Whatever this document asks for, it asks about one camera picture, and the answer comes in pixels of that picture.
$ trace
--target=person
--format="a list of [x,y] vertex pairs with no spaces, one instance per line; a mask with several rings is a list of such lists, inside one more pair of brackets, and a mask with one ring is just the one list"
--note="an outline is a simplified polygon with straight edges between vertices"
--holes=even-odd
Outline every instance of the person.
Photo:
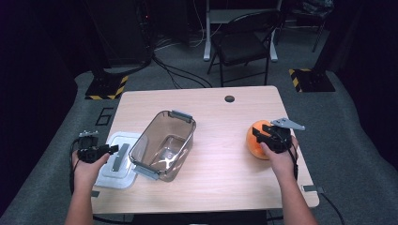
[[[271,168],[281,189],[284,224],[318,224],[299,190],[293,173],[293,160],[289,153],[285,151],[276,154],[264,142],[260,144],[264,153],[269,157]],[[292,154],[295,154],[295,148],[297,149],[298,145],[298,140],[292,136],[292,147],[290,149]]]
[[[298,147],[298,140],[292,136],[292,147],[294,153]],[[268,146],[261,142],[264,153],[269,157],[271,168],[278,180],[283,205],[284,224],[317,224],[302,196],[295,175],[293,173],[293,161],[287,151],[280,154],[272,152]],[[79,161],[76,151],[72,154],[73,165],[75,165],[74,192],[70,201],[66,225],[93,224],[93,210],[91,206],[91,189],[94,186],[100,167],[106,163],[109,154],[105,154],[98,161],[88,164]]]
[[96,162],[89,164],[78,159],[77,151],[73,152],[74,191],[65,220],[66,225],[94,224],[91,190],[96,183],[100,168],[106,163],[109,156],[107,153]]

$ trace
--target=black chair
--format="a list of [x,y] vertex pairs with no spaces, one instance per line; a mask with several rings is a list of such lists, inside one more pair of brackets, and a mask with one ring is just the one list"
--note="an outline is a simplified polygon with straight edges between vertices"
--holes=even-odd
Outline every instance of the black chair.
[[297,20],[302,19],[318,27],[316,30],[316,42],[313,47],[314,53],[325,27],[326,19],[333,11],[333,8],[333,1],[331,0],[283,0],[281,5],[283,19],[278,29],[278,35],[274,38],[275,45],[279,42],[286,19],[289,16],[293,16]]
[[[281,18],[282,14],[279,10],[270,9],[239,16],[229,22],[221,33],[211,38],[215,52],[207,74],[213,65],[220,65],[221,87],[223,87],[224,83],[264,73],[264,85],[267,85],[272,32],[279,26]],[[219,56],[219,63],[214,63],[217,56]],[[247,66],[249,62],[259,59],[267,60],[265,72],[224,80],[222,66],[229,67],[238,64]]]

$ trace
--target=orange object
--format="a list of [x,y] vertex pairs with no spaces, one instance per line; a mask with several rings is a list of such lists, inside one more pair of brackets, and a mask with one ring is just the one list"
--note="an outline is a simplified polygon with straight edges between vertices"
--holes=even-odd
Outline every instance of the orange object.
[[248,146],[249,151],[257,158],[268,160],[268,156],[264,153],[263,149],[259,142],[257,142],[257,138],[253,135],[253,128],[260,130],[260,132],[264,135],[270,136],[268,133],[263,131],[263,124],[267,126],[271,126],[271,123],[267,120],[259,120],[252,124],[246,134],[246,145]]

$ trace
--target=hand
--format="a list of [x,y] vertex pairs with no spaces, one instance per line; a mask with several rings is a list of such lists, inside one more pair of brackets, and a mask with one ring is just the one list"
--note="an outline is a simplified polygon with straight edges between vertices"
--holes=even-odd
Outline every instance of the hand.
[[74,189],[91,191],[96,183],[100,168],[106,163],[109,156],[110,155],[107,153],[96,162],[90,164],[79,160],[77,157],[77,151],[74,151],[72,154],[72,163],[75,168]]
[[[261,147],[263,148],[264,153],[269,157],[272,170],[274,171],[276,177],[278,179],[283,179],[285,177],[294,178],[294,173],[293,173],[294,163],[290,154],[287,151],[277,154],[272,152],[264,142],[261,142],[260,144]],[[290,148],[290,151],[293,154],[293,156],[296,158],[298,156],[296,156],[295,148],[297,149],[298,146],[299,146],[299,141],[294,136],[292,136],[292,147]]]

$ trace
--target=gray mat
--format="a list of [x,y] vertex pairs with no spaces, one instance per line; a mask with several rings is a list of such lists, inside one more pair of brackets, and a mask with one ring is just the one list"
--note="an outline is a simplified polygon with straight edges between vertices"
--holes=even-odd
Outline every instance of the gray mat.
[[[289,118],[307,128],[305,131],[296,131],[302,154],[314,183],[324,188],[342,213],[345,224],[397,224],[397,171],[380,157],[361,129],[356,108],[339,79],[332,72],[327,73],[336,88],[336,92],[331,93],[297,93],[290,79],[288,69],[311,68],[314,65],[326,36],[327,32],[317,52],[311,53],[315,35],[313,37],[295,30],[284,31],[276,47],[279,60],[269,67],[268,85],[279,89]],[[207,79],[213,86],[219,86],[217,68],[206,75],[209,62],[203,61],[203,49],[204,42],[195,48],[176,44],[159,49],[155,54],[164,63],[188,70]],[[249,67],[258,69],[263,64],[253,63]],[[124,69],[128,68],[114,68],[111,71]],[[240,71],[240,67],[234,67],[230,69],[230,74],[234,76],[232,73]],[[201,88],[196,82],[176,76],[175,79],[183,88]],[[105,143],[119,102],[119,99],[84,100],[84,92],[91,81],[92,74],[89,72],[76,79],[79,93],[73,107],[17,197],[0,218],[0,224],[64,222],[70,201],[69,146],[78,133],[85,129],[98,130],[99,142]],[[228,86],[259,85],[261,82],[261,77],[254,77],[228,83]],[[152,62],[145,69],[129,76],[125,91],[174,88],[170,76]],[[111,123],[108,126],[96,126],[103,108],[112,108],[107,111],[112,116]],[[322,197],[313,212],[320,224],[340,224],[336,213]],[[270,213],[277,217],[282,211],[271,210]],[[103,216],[118,220],[131,220],[133,217]]]

